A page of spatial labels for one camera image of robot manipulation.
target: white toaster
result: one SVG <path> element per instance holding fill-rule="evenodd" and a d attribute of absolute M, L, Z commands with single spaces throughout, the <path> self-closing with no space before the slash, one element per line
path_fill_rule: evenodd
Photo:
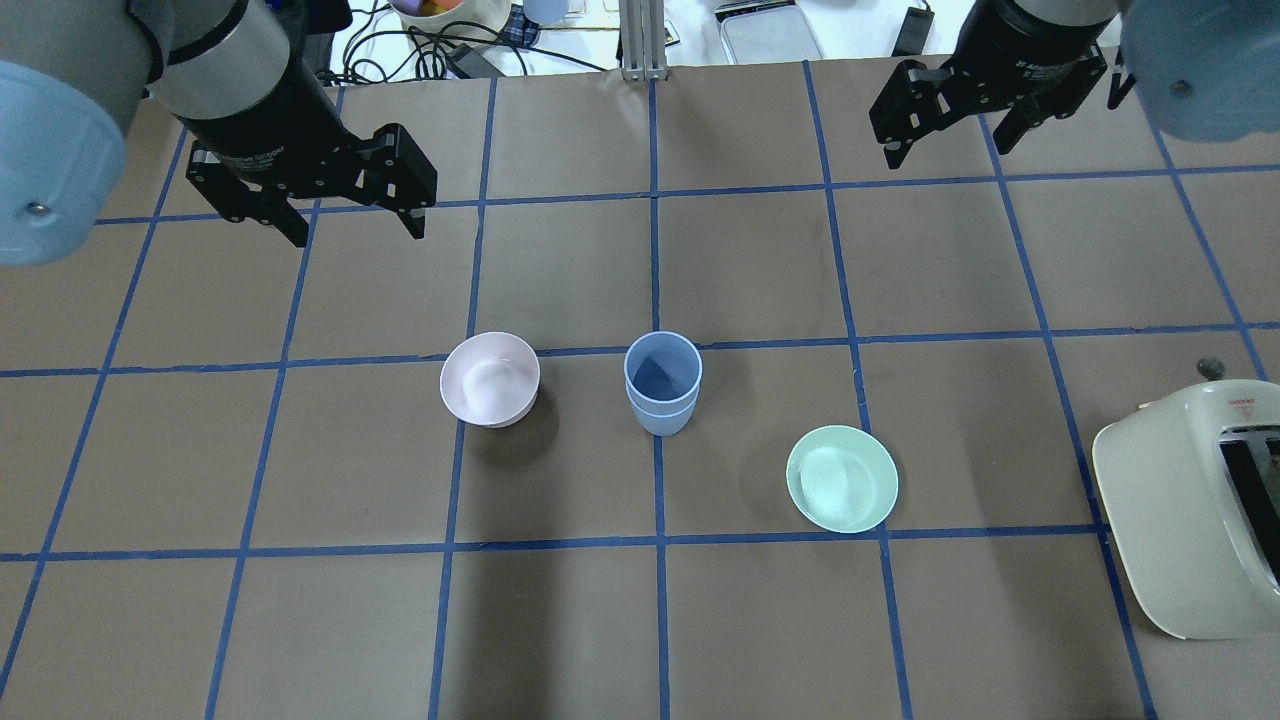
<path fill-rule="evenodd" d="M 1179 638 L 1280 632 L 1280 386 L 1178 391 L 1103 428 L 1093 464 L 1152 623 Z"/>

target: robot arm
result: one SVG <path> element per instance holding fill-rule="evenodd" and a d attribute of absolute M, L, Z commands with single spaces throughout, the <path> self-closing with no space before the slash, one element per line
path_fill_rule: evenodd
<path fill-rule="evenodd" d="M 1194 141 L 1280 129 L 1280 0 L 978 0 L 947 61 L 904 60 L 872 105 L 888 167 L 968 115 L 1009 110 L 993 133 L 1001 154 L 1071 117 L 1106 73 L 1096 41 L 1121 12 L 1124 55 L 1157 127 Z"/>
<path fill-rule="evenodd" d="M 24 35 L 33 17 L 59 27 L 58 44 Z M 398 124 L 349 133 L 262 0 L 5 0 L 0 264 L 83 243 L 123 172 L 143 86 L 195 136 L 186 176 L 224 219 L 301 247 L 307 225 L 288 199 L 342 195 L 424 236 L 435 168 Z"/>

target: blue cup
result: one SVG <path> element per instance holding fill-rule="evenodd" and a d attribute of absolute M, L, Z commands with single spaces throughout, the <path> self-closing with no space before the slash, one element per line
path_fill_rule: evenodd
<path fill-rule="evenodd" d="M 655 436 L 684 428 L 703 382 L 703 357 L 694 343 L 673 332 L 652 332 L 631 343 L 622 365 L 640 424 Z"/>

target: mint green plate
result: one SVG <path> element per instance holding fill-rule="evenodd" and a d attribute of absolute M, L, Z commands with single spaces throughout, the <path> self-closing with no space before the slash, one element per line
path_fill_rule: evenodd
<path fill-rule="evenodd" d="M 791 450 L 787 489 L 800 512 L 818 527 L 860 533 L 893 510 L 897 466 L 872 436 L 849 425 L 827 425 Z"/>

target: blue grid line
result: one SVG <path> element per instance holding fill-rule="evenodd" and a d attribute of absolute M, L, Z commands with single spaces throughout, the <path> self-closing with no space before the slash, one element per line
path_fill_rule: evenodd
<path fill-rule="evenodd" d="M 658 81 L 649 79 L 649 301 L 653 331 L 662 329 L 658 232 Z M 653 438 L 654 566 L 658 605 L 658 714 L 671 720 L 671 642 L 667 632 L 667 495 L 662 438 Z"/>
<path fill-rule="evenodd" d="M 854 372 L 854 392 L 858 398 L 858 416 L 863 430 L 872 432 L 870 411 L 867 406 L 867 388 L 863 384 L 861 352 L 859 350 L 858 325 L 854 323 L 852 305 L 849 299 L 849 278 L 845 273 L 845 255 L 840 237 L 840 218 L 836 214 L 836 193 L 831 182 L 831 159 L 827 154 L 827 137 L 822 129 L 822 111 L 818 108 L 818 92 L 813 83 L 813 69 L 809 61 L 801 63 L 805 90 L 809 94 L 809 110 L 813 114 L 813 131 L 818 141 L 818 158 L 822 161 L 822 183 L 827 197 L 827 222 L 831 225 L 831 246 L 836 259 L 836 279 L 840 283 L 840 302 L 845 313 L 845 328 L 849 332 L 849 355 Z M 881 575 L 884 582 L 884 609 L 888 616 L 890 642 L 893 647 L 893 669 L 897 674 L 899 702 L 902 719 L 911 720 L 911 688 L 906 673 L 906 651 L 902 646 L 902 626 L 897 612 L 897 591 L 893 587 L 893 564 L 890 551 L 888 528 L 883 521 L 877 525 L 876 539 L 879 543 Z"/>
<path fill-rule="evenodd" d="M 27 594 L 22 601 L 22 610 L 18 614 L 18 621 L 14 625 L 8 652 L 5 652 L 4 665 L 0 666 L 0 697 L 4 697 L 5 688 L 9 684 L 9 674 L 13 671 L 13 662 L 18 655 L 18 646 L 22 644 L 23 632 L 27 629 L 27 621 L 31 619 L 31 607 L 36 601 L 36 593 L 40 591 L 40 580 L 45 573 L 49 553 L 54 548 L 54 537 L 58 534 L 58 525 L 67 509 L 67 498 L 70 497 L 72 483 L 76 482 L 76 471 L 79 468 L 81 456 L 84 452 L 84 443 L 88 441 L 90 428 L 93 425 L 93 414 L 97 411 L 97 404 L 102 398 L 102 388 L 106 386 L 108 378 L 106 369 L 111 366 L 111 360 L 115 359 L 115 350 L 120 343 L 120 334 L 124 332 L 124 322 L 129 316 L 129 307 L 133 305 L 133 295 L 138 288 L 138 278 L 142 277 L 142 266 L 146 264 L 147 251 L 151 249 L 151 241 L 155 238 L 155 218 L 160 215 L 160 208 L 164 206 L 165 197 L 169 195 L 169 186 L 173 183 L 173 176 L 178 168 L 178 159 L 182 156 L 182 143 L 186 138 L 187 132 L 183 129 L 178 133 L 178 145 L 174 147 L 173 156 L 169 159 L 169 169 L 165 173 L 164 183 L 160 186 L 160 197 L 156 200 L 155 209 L 151 211 L 152 219 L 147 224 L 147 234 L 142 240 L 142 247 L 138 250 L 138 259 L 133 265 L 133 274 L 129 277 L 129 286 L 124 292 L 124 300 L 120 304 L 120 313 L 115 319 L 115 329 L 111 332 L 111 341 L 106 346 L 106 355 L 102 357 L 102 365 L 97 373 L 97 383 L 93 386 L 93 395 L 90 397 L 88 410 L 84 413 L 84 423 L 81 425 L 79 436 L 76 438 L 76 450 L 72 452 L 72 459 L 67 468 L 67 477 L 63 479 L 63 487 L 58 493 L 58 502 L 54 505 L 54 514 L 49 520 L 49 528 L 45 530 L 45 541 L 40 547 L 36 568 L 32 571 L 31 583 L 27 585 Z"/>
<path fill-rule="evenodd" d="M 1280 322 L 1248 323 L 1249 329 L 1276 331 Z M 1111 328 L 1069 328 L 1051 329 L 1055 338 L 1074 337 L 1115 337 L 1115 336 L 1143 336 L 1143 334 L 1194 334 L 1211 332 L 1235 332 L 1238 328 L 1231 323 L 1213 323 L 1201 325 L 1149 325 L 1149 327 L 1111 327 Z M 993 332 L 960 332 L 960 333 L 906 333 L 887 336 L 860 336 L 858 345 L 888 345 L 888 343 L 918 343 L 918 342 L 964 342 L 983 340 L 1028 340 L 1041 338 L 1041 331 L 993 331 Z M 844 337 L 803 337 L 794 340 L 746 340 L 746 341 L 719 341 L 695 342 L 699 350 L 765 350 L 774 347 L 827 347 L 842 346 L 849 342 Z M 625 345 L 599 345 L 584 347 L 548 347 L 536 350 L 539 357 L 567 357 L 580 355 L 622 355 L 627 351 Z M 320 368 L 330 365 L 389 365 L 402 363 L 443 363 L 448 359 L 447 352 L 434 355 L 366 355 L 346 357 L 302 357 L 285 363 L 289 368 Z M 108 368 L 109 375 L 129 375 L 143 373 L 236 373 L 246 370 L 274 370 L 279 363 L 232 363 L 209 365 L 168 365 L 168 366 L 142 366 L 127 365 Z M 60 377 L 60 375 L 96 375 L 101 370 L 97 368 L 32 368 L 20 370 L 0 370 L 3 378 L 33 378 L 33 377 Z"/>
<path fill-rule="evenodd" d="M 1005 182 L 1164 177 L 1169 174 L 1204 176 L 1204 174 L 1274 173 L 1274 172 L 1280 172 L 1280 164 L 1213 165 L 1204 168 L 1178 168 L 1172 172 L 1169 169 L 1157 168 L 1147 170 L 1098 170 L 1098 172 L 1084 172 L 1084 173 L 1025 173 L 1025 174 L 1005 176 Z M 831 187 L 835 190 L 858 190 L 858 188 L 872 188 L 872 187 L 916 187 L 916 186 L 929 186 L 929 184 L 968 184 L 968 183 L 984 183 L 984 182 L 997 182 L 997 181 L 995 176 L 956 176 L 956 177 L 940 177 L 940 178 L 838 181 L 838 182 L 832 182 Z M 709 188 L 686 188 L 686 190 L 657 190 L 655 187 L 650 187 L 649 192 L 635 191 L 635 192 L 602 192 L 602 193 L 586 193 L 586 195 L 547 195 L 547 196 L 532 196 L 532 197 L 494 197 L 494 199 L 488 199 L 485 202 L 488 205 L 544 205 L 554 202 L 593 202 L 600 200 L 632 200 L 632 199 L 654 197 L 654 196 L 699 197 L 699 196 L 714 196 L 714 195 L 804 192 L 809 190 L 823 190 L 824 187 L 826 184 L 822 183 L 709 187 Z M 480 204 L 479 200 L 442 200 L 436 202 L 434 208 L 475 208 L 479 204 Z M 320 208 L 321 214 L 375 213 L 379 210 L 381 210 L 381 208 L 379 208 L 378 205 L 324 205 Z M 159 223 L 178 223 L 187 220 L 216 220 L 219 219 L 219 215 L 216 213 L 195 213 L 186 215 L 159 215 L 156 218 L 150 218 L 150 217 L 100 218 L 99 220 L 96 220 L 96 224 L 99 225 L 118 225 L 118 224 L 131 224 L 131 223 L 142 224 L 142 223 L 150 223 L 152 219 L 155 219 L 155 222 Z"/>
<path fill-rule="evenodd" d="M 1002 538 L 1002 537 L 1043 537 L 1043 536 L 1084 536 L 1110 533 L 1106 524 L 1075 525 L 1004 525 L 992 528 L 904 528 L 887 529 L 890 539 L 963 539 L 963 538 Z M 876 529 L 861 533 L 833 533 L 827 530 L 794 530 L 763 533 L 690 533 L 662 534 L 664 546 L 713 546 L 713 544 L 771 544 L 790 542 L 879 542 Z M 472 541 L 472 542 L 420 542 L 420 543 L 378 543 L 378 544 L 337 544 L 337 546 L 293 546 L 293 547 L 193 547 L 193 548 L 152 548 L 152 550 L 70 550 L 54 551 L 46 556 L 49 562 L 86 562 L 106 560 L 201 560 L 244 557 L 340 557 L 378 555 L 435 555 L 451 551 L 457 553 L 484 552 L 535 552 L 575 548 L 602 547 L 653 547 L 659 543 L 659 536 L 599 536 L 558 539 L 527 541 Z M 40 552 L 0 552 L 0 562 L 31 562 L 40 559 Z"/>
<path fill-rule="evenodd" d="M 996 177 L 1000 178 L 1000 196 L 1005 205 L 1005 214 L 1009 218 L 1009 228 L 1014 237 L 1014 245 L 1018 249 L 1018 259 L 1021 263 L 1023 274 L 1027 275 L 1027 290 L 1030 292 L 1032 305 L 1036 307 L 1036 318 L 1039 322 L 1041 331 L 1044 336 L 1044 351 L 1048 355 L 1050 369 L 1053 373 L 1053 383 L 1057 386 L 1057 395 L 1062 405 L 1062 415 L 1066 420 L 1068 434 L 1071 438 L 1071 447 L 1075 451 L 1075 462 L 1080 473 L 1080 483 L 1084 488 L 1084 497 L 1089 503 L 1089 515 L 1093 518 L 1093 527 L 1097 529 L 1096 537 L 1098 542 L 1098 551 L 1102 553 L 1102 562 L 1107 573 L 1107 583 L 1111 587 L 1111 598 L 1115 602 L 1116 616 L 1120 620 L 1120 632 L 1124 635 L 1125 647 L 1129 652 L 1129 664 L 1133 667 L 1134 682 L 1138 685 L 1138 696 L 1142 698 L 1143 714 L 1146 717 L 1153 720 L 1156 717 L 1156 705 L 1152 701 L 1151 688 L 1147 684 L 1147 673 L 1143 669 L 1142 655 L 1138 651 L 1138 642 L 1133 634 L 1133 625 L 1129 623 L 1129 610 L 1125 605 L 1124 593 L 1120 587 L 1120 577 L 1116 573 L 1115 560 L 1111 556 L 1110 542 L 1107 539 L 1106 530 L 1103 529 L 1102 510 L 1093 489 L 1089 465 L 1084 455 L 1084 443 L 1080 442 L 1080 430 L 1075 421 L 1075 411 L 1071 407 L 1071 398 L 1066 389 L 1066 380 L 1062 377 L 1062 366 L 1059 363 L 1057 348 L 1053 345 L 1053 333 L 1050 329 L 1048 319 L 1044 313 L 1044 304 L 1041 300 L 1039 287 L 1036 283 L 1036 273 L 1032 270 L 1030 255 L 1027 252 L 1027 243 L 1023 240 L 1021 227 L 1018 223 L 1018 214 L 1014 210 L 1014 202 L 1009 195 L 1009 184 L 1004 181 L 1004 168 L 1000 163 L 1000 154 L 996 150 L 996 141 L 991 135 L 991 128 L 987 124 L 986 115 L 978 115 L 978 122 L 982 126 L 983 138 L 987 142 L 987 154 L 991 156 L 991 165 L 996 172 Z"/>
<path fill-rule="evenodd" d="M 342 90 L 338 91 L 338 111 L 342 111 Z M 266 414 L 265 428 L 262 429 L 262 445 L 259 450 L 257 468 L 253 471 L 253 484 L 248 495 L 248 505 L 244 511 L 244 524 L 241 528 L 239 548 L 236 553 L 236 569 L 232 571 L 232 584 L 227 593 L 227 610 L 223 612 L 223 625 L 218 634 L 218 652 L 214 656 L 214 671 L 209 680 L 209 696 L 205 700 L 205 720 L 212 720 L 218 711 L 218 692 L 221 688 L 223 667 L 227 661 L 227 646 L 232 637 L 232 625 L 236 621 L 236 606 L 239 602 L 241 583 L 244 579 L 244 562 L 248 559 L 250 538 L 253 534 L 253 521 L 257 518 L 257 502 L 262 493 L 262 478 L 266 475 L 266 462 L 271 452 L 271 439 L 275 436 L 275 420 L 280 410 L 280 397 L 284 395 L 284 377 L 288 374 L 289 345 L 293 342 L 293 329 L 298 320 L 298 305 L 302 302 L 302 288 L 306 283 L 307 265 L 311 260 L 311 250 L 315 247 L 315 232 L 319 224 L 320 199 L 311 204 L 310 224 L 307 227 L 307 245 L 302 249 L 302 259 L 298 261 L 298 275 L 293 283 L 293 296 L 289 302 L 289 318 L 284 325 L 284 340 L 280 342 L 280 360 L 275 365 L 275 387 L 271 391 L 271 405 Z"/>
<path fill-rule="evenodd" d="M 480 265 L 484 261 L 485 205 L 489 202 L 489 168 L 493 159 L 493 118 L 498 108 L 498 78 L 489 81 L 489 104 L 485 110 L 484 151 L 480 158 L 480 197 L 476 202 L 476 245 L 471 268 L 471 293 L 467 305 L 467 337 L 475 334 L 476 306 L 480 301 Z M 440 688 L 444 679 L 444 643 L 449 621 L 449 592 L 453 582 L 454 538 L 458 527 L 458 496 L 462 487 L 462 448 L 466 445 L 466 423 L 458 420 L 453 437 L 453 471 L 449 477 L 449 514 L 444 529 L 444 555 L 440 562 L 440 591 L 435 615 L 435 648 L 431 659 L 430 691 L 426 716 L 434 720 L 440 714 Z"/>
<path fill-rule="evenodd" d="M 1151 133 L 1156 138 L 1156 146 L 1160 147 L 1160 155 L 1165 159 L 1165 167 L 1169 168 L 1170 177 L 1174 181 L 1174 190 L 1178 191 L 1178 200 L 1183 204 L 1183 210 L 1187 213 L 1187 219 L 1192 224 L 1192 229 L 1196 231 L 1196 240 L 1199 242 L 1201 251 L 1204 254 L 1204 259 L 1208 261 L 1208 266 L 1213 270 L 1213 279 L 1217 282 L 1219 290 L 1222 292 L 1222 300 L 1226 302 L 1226 309 L 1231 313 L 1231 319 L 1235 320 L 1235 328 L 1240 333 L 1240 340 L 1244 341 L 1244 348 L 1249 351 L 1249 360 L 1253 361 L 1253 372 L 1257 373 L 1258 378 L 1267 379 L 1267 369 L 1262 364 L 1262 357 L 1258 355 L 1257 346 L 1253 345 L 1253 336 L 1249 334 L 1249 327 L 1244 322 L 1244 314 L 1240 313 L 1240 306 L 1235 302 L 1235 297 L 1231 296 L 1231 286 L 1226 282 L 1226 274 L 1222 272 L 1222 265 L 1219 264 L 1217 258 L 1213 255 L 1213 249 L 1210 246 L 1208 236 L 1204 233 L 1204 227 L 1199 222 L 1199 217 L 1196 214 L 1196 209 L 1192 208 L 1192 200 L 1187 195 L 1187 188 L 1183 186 L 1183 178 L 1178 174 L 1178 168 L 1174 167 L 1174 158 L 1169 154 L 1169 146 L 1165 145 L 1165 136 L 1156 127 L 1155 120 L 1147 114 L 1147 123 L 1151 126 Z"/>

